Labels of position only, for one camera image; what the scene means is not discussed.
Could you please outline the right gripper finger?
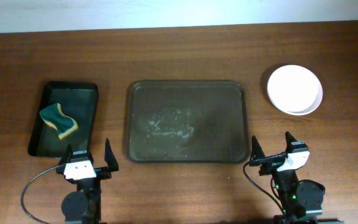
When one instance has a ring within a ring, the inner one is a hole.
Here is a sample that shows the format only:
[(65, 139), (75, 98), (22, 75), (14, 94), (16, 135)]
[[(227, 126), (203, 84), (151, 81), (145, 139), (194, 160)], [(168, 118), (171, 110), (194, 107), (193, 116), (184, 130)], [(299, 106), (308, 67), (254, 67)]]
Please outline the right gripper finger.
[(297, 142), (297, 140), (290, 134), (289, 131), (285, 133), (285, 140), (287, 147), (285, 149), (286, 152), (292, 152), (294, 150), (293, 142)]
[(261, 159), (265, 159), (265, 154), (260, 146), (256, 136), (252, 136), (251, 138), (251, 154), (250, 154), (250, 161), (258, 161)]

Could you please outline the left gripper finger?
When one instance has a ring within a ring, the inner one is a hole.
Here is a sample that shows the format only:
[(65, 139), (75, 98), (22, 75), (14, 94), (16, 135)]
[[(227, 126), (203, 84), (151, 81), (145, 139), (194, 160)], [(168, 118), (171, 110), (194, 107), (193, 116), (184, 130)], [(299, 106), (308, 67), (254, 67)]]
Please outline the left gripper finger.
[(66, 149), (64, 155), (60, 159), (60, 165), (69, 163), (71, 161), (72, 155), (73, 155), (73, 149), (72, 149), (71, 144), (69, 144), (69, 145), (67, 145), (67, 149)]
[(110, 172), (116, 172), (119, 170), (119, 164), (116, 160), (115, 155), (113, 154), (109, 139), (106, 138), (105, 141), (105, 153), (104, 161), (107, 163), (108, 169)]

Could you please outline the green and yellow sponge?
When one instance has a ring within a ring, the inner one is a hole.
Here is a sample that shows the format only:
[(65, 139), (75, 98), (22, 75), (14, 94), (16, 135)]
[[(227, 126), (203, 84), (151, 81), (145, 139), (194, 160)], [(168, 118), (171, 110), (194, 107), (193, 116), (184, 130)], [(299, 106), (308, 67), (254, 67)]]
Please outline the green and yellow sponge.
[(55, 129), (60, 140), (78, 129), (78, 123), (63, 113), (60, 103), (55, 103), (39, 111), (39, 115), (47, 126)]

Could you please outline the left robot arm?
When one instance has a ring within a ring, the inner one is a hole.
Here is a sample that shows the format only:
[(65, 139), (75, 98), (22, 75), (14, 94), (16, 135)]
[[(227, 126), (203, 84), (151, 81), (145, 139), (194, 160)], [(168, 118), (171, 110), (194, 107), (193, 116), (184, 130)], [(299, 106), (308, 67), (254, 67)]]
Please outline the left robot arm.
[(74, 151), (71, 146), (60, 159), (57, 174), (76, 186), (62, 201), (65, 223), (94, 224), (101, 222), (101, 181), (112, 178), (119, 164), (112, 152), (109, 140), (105, 141), (104, 167), (93, 166), (90, 151)]

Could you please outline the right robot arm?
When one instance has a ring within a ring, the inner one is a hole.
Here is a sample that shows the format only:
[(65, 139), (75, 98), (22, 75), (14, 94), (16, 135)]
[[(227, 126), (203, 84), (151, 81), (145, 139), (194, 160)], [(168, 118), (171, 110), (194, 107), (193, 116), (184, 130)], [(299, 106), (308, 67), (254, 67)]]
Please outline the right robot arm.
[(266, 156), (257, 138), (252, 136), (250, 161), (244, 165), (258, 167), (260, 176), (272, 177), (271, 194), (247, 174), (245, 176), (278, 205), (281, 214), (273, 217), (274, 223), (318, 223), (317, 216), (323, 213), (325, 187), (313, 180), (298, 178), (296, 170), (306, 165), (310, 156), (309, 147), (305, 142), (296, 140), (289, 132), (285, 133), (285, 140), (285, 151)]

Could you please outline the small black water tray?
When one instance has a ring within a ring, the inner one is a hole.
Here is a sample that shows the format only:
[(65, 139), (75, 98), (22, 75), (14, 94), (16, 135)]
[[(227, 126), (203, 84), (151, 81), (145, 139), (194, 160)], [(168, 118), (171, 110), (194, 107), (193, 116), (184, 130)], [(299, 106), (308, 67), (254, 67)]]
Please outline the small black water tray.
[(62, 157), (70, 145), (74, 151), (89, 149), (98, 105), (98, 86), (94, 83), (50, 81), (44, 85), (38, 111), (59, 103), (63, 114), (73, 118), (78, 129), (63, 139), (36, 112), (27, 152), (38, 157)]

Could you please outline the large brown serving tray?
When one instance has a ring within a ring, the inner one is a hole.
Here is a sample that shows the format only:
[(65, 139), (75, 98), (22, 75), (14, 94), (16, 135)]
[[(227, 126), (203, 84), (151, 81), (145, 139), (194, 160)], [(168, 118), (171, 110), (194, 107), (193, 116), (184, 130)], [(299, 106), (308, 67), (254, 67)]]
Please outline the large brown serving tray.
[(244, 87), (230, 80), (142, 80), (128, 89), (125, 152), (138, 163), (244, 162)]

